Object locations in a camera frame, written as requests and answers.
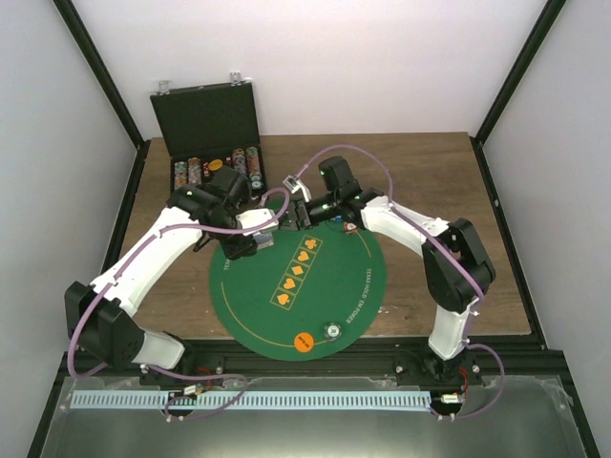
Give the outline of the orange small blind button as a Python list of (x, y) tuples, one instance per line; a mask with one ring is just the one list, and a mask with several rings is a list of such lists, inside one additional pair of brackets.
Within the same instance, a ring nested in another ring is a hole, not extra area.
[(308, 332), (298, 333), (293, 340), (294, 348), (300, 353), (308, 353), (315, 346), (313, 336)]

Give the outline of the blue patterned card deck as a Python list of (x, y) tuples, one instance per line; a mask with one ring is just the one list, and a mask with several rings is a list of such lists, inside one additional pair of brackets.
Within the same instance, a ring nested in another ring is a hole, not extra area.
[(253, 240), (257, 243), (257, 249), (271, 247), (274, 244), (274, 236), (272, 232), (256, 232), (253, 234)]

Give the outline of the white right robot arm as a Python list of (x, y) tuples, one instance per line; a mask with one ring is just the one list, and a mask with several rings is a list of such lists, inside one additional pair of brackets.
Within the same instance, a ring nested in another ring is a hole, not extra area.
[(458, 372), (472, 318), (495, 280), (495, 268), (473, 224), (427, 217), (397, 204), (390, 193), (362, 188), (341, 156), (321, 162), (319, 174), (327, 189), (320, 198), (312, 197), (299, 175), (284, 179), (292, 198), (283, 227), (305, 230), (340, 217), (418, 255), (436, 304), (423, 369), (431, 382), (446, 384)]

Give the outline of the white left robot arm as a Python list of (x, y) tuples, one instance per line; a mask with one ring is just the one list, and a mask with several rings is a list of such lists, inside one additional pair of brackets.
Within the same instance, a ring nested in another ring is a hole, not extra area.
[(187, 250), (209, 240), (221, 245), (227, 258), (252, 256), (259, 237), (278, 227), (279, 214), (265, 207), (241, 210), (250, 196), (247, 179), (228, 168), (200, 186), (176, 189), (152, 227), (113, 266), (88, 284), (74, 282), (65, 293), (70, 336), (68, 368), (73, 377), (75, 351), (82, 348), (103, 366), (129, 364), (161, 370), (173, 385), (187, 384), (195, 374), (185, 344), (165, 332), (134, 321), (146, 295)]

